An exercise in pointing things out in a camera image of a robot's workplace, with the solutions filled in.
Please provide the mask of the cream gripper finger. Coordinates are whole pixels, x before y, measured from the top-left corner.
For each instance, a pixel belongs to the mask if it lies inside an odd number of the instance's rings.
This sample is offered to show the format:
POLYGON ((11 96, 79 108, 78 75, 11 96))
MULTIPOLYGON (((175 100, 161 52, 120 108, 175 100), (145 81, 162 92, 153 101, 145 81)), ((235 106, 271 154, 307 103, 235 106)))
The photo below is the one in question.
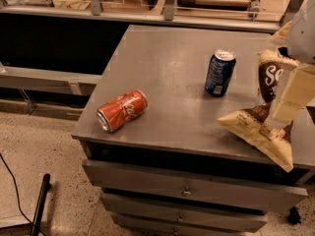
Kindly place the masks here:
POLYGON ((272 117, 278 122, 291 122, 314 97, 315 65, 300 64, 290 72, 272 117))

